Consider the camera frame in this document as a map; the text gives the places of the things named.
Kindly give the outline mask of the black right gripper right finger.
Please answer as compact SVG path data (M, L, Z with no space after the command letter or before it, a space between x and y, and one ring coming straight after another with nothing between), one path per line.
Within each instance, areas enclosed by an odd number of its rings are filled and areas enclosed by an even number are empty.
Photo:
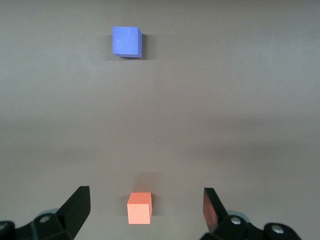
M229 214L214 188L203 191L203 215L208 228L202 240L299 240L289 226L270 222L263 229L255 227L240 214Z

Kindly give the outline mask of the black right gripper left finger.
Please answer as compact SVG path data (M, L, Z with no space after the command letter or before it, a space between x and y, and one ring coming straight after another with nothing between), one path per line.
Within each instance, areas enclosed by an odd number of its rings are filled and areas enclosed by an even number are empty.
M55 212L15 230L15 240L73 240L91 211L90 187L80 186Z

